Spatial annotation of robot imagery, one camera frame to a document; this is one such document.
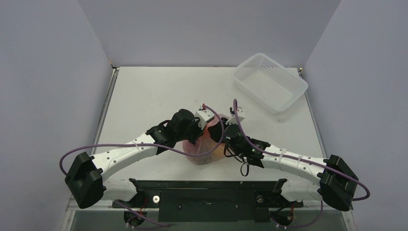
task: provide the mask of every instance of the plastic tray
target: plastic tray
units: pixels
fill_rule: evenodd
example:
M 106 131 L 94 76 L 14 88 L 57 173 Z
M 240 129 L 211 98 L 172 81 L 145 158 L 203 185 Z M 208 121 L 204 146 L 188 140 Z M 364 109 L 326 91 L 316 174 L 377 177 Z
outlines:
M 308 87 L 298 75 L 262 53 L 239 65 L 232 77 L 240 90 L 271 114 L 287 109 Z

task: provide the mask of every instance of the gray wall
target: gray wall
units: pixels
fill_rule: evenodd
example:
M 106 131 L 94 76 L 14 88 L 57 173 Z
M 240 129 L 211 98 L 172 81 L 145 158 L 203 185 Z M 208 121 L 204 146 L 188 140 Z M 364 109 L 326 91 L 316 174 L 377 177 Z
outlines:
M 112 69 L 76 0 L 1 1 L 0 31 L 1 230 L 59 230 L 58 160 L 92 143 Z
M 304 66 L 340 0 L 79 0 L 115 66 Z
M 408 227 L 407 9 L 342 0 L 304 69 L 327 153 L 371 189 L 353 203 L 360 231 Z

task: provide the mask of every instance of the white table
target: white table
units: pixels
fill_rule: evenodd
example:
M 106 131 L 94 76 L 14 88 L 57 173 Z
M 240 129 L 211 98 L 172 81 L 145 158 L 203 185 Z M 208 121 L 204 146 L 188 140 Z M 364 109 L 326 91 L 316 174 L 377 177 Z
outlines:
M 126 143 L 184 108 L 195 112 L 205 103 L 229 116 L 232 100 L 246 110 L 242 126 L 255 139 L 288 151 L 323 157 L 306 97 L 280 115 L 271 115 L 237 89 L 232 67 L 121 67 L 98 143 Z M 298 74 L 296 68 L 290 68 Z M 98 148 L 96 153 L 109 148 Z M 166 151 L 117 172 L 116 179 L 138 180 L 278 180 L 298 177 L 275 169 L 250 166 L 248 177 L 233 158 L 195 165 L 183 155 Z

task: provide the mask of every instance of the orange object in bag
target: orange object in bag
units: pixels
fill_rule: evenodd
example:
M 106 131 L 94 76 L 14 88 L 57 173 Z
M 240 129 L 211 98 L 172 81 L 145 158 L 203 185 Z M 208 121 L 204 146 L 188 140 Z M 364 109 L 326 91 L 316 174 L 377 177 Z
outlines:
M 215 142 L 211 139 L 210 133 L 208 132 L 208 128 L 216 125 L 218 121 L 219 121 L 218 118 L 215 117 L 211 122 L 207 124 L 207 127 L 205 127 L 204 129 L 204 134 L 200 138 L 198 138 L 195 145 L 188 141 L 183 141 L 184 152 L 190 155 L 198 155 L 212 150 L 217 145 L 218 141 Z M 197 165 L 203 165 L 210 163 L 212 161 L 219 160 L 225 157 L 224 146 L 225 144 L 222 143 L 210 154 L 202 156 L 187 156 L 187 159 L 189 159 L 191 162 Z

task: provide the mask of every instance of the purple cable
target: purple cable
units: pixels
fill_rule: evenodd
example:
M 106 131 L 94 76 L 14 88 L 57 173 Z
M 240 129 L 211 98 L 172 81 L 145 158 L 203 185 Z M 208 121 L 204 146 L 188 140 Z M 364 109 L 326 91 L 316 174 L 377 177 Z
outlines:
M 212 113 L 214 113 L 214 115 L 218 118 L 219 121 L 221 120 L 221 117 L 218 115 L 217 112 L 215 112 L 211 107 L 209 106 L 205 106 L 206 109 L 210 110 Z M 187 155 L 187 156 L 202 156 L 202 155 L 207 155 L 212 153 L 216 148 L 218 148 L 218 146 L 222 143 L 222 140 L 224 138 L 224 124 L 221 122 L 221 139 L 219 140 L 219 142 L 215 145 L 215 147 L 213 149 L 211 149 L 210 151 L 206 152 L 206 153 L 201 153 L 201 154 L 188 154 L 182 151 L 179 151 L 177 149 L 174 148 L 170 148 L 164 145 L 160 145 L 160 144 L 155 144 L 155 143 L 138 143 L 137 146 L 153 146 L 153 147 L 158 147 L 158 148 L 165 148 L 167 150 L 176 152 L 176 153 L 180 153 L 182 155 Z M 136 147 L 135 144 L 114 144 L 114 143 L 103 143 L 103 144 L 93 144 L 93 145 L 87 145 L 87 146 L 82 146 L 73 150 L 70 150 L 69 152 L 65 153 L 61 159 L 60 159 L 60 169 L 61 171 L 64 173 L 64 175 L 67 175 L 67 172 L 64 170 L 63 167 L 63 160 L 70 155 L 71 153 L 77 152 L 79 150 L 83 150 L 83 149 L 88 149 L 88 148 L 96 148 L 96 147 Z
M 265 154 L 268 154 L 268 155 L 272 155 L 272 156 L 278 156 L 278 157 L 279 157 L 279 156 L 280 156 L 279 154 L 270 153 L 270 152 L 267 152 L 267 151 L 265 151 L 265 150 L 262 150 L 262 149 L 258 148 L 257 146 L 255 146 L 255 145 L 248 139 L 248 137 L 246 137 L 246 135 L 245 135 L 245 133 L 244 133 L 244 131 L 243 131 L 243 129 L 242 129 L 241 122 L 240 122 L 240 120 L 239 120 L 239 118 L 238 118 L 238 112 L 237 112 L 237 111 L 238 111 L 238 102 L 237 102 L 237 99 L 234 99 L 233 105 L 234 105 L 234 113 L 235 113 L 235 116 L 236 116 L 236 118 L 237 118 L 237 125 L 238 125 L 238 127 L 239 127 L 239 129 L 240 129 L 240 132 L 241 132 L 242 136 L 243 136 L 244 139 L 248 142 L 248 144 L 250 144 L 253 148 L 255 148 L 256 150 L 258 150 L 258 151 L 260 151 L 260 152 L 262 152 L 262 153 L 265 153 Z M 293 159 L 293 160 L 298 160 L 297 157 L 290 156 L 290 155 L 282 155 L 282 157 L 289 158 L 289 159 Z M 316 163 L 316 162 L 313 162 L 313 161 L 310 161 L 310 160 L 300 159 L 300 161 L 305 162 L 305 163 L 308 163 L 308 164 L 313 164 L 313 165 L 322 167 L 322 168 L 324 168 L 324 169 L 327 169 L 327 170 L 329 170 L 329 171 L 331 171 L 331 172 L 334 172 L 334 173 L 336 173 L 336 174 L 338 174 L 338 175 L 340 175 L 340 176 L 346 178 L 347 180 L 351 180 L 352 182 L 355 182 L 356 184 L 360 185 L 360 186 L 366 191 L 367 195 L 362 196 L 362 197 L 358 197 L 358 198 L 353 198 L 353 201 L 361 201 L 361 200 L 365 200 L 365 199 L 367 199 L 367 198 L 370 197 L 370 191 L 369 191 L 369 189 L 367 188 L 367 186 L 365 186 L 365 185 L 364 185 L 363 183 L 361 183 L 360 181 L 358 181 L 358 180 L 356 180 L 356 179 L 354 179 L 354 178 L 352 178 L 352 177 L 350 177 L 350 176 L 344 174 L 343 172 L 337 171 L 337 170 L 334 169 L 334 168 L 331 168 L 331 167 L 329 167 L 329 166 L 325 166 L 325 165 L 322 165 L 322 164 L 319 164 L 319 163 Z
M 313 221 L 311 221 L 311 222 L 309 222 L 309 223 L 307 223 L 307 224 L 304 224 L 304 225 L 286 226 L 286 228 L 287 228 L 287 229 L 297 229 L 297 228 L 305 228 L 305 227 L 311 226 L 311 225 L 313 225 L 314 223 L 316 223 L 316 221 L 318 221 L 318 220 L 320 219 L 320 217 L 321 217 L 322 214 L 323 214 L 323 202 L 320 201 L 320 212 L 319 212 L 319 215 L 318 215 L 316 218 L 314 218 Z M 276 224 L 279 225 L 279 227 L 283 227 L 283 228 L 285 227 L 285 226 L 280 225 L 279 223 L 277 223 L 273 217 L 271 217 L 271 218 L 272 218 L 272 221 L 273 221 L 273 222 L 275 222 Z
M 144 219 L 144 220 L 146 220 L 146 221 L 149 221 L 150 223 L 153 223 L 153 224 L 155 224 L 155 225 L 158 226 L 158 227 L 145 227 L 145 228 L 144 228 L 144 227 L 135 227 L 135 229 L 137 229 L 137 230 L 153 230 L 153 229 L 158 229 L 158 228 L 170 228 L 170 227 L 171 227 L 171 225 L 162 224 L 162 223 L 159 223 L 159 222 L 154 221 L 154 220 L 152 220 L 152 219 L 149 219 L 149 218 L 143 216 L 142 214 L 139 214 L 139 213 L 136 212 L 135 210 L 129 208 L 128 206 L 126 206 L 126 205 L 120 203 L 120 202 L 117 201 L 117 200 L 114 200 L 114 203 L 116 203 L 116 204 L 122 206 L 123 208 L 129 210 L 129 212 L 135 214 L 137 217 L 140 217 L 140 218 L 142 218 L 142 219 Z

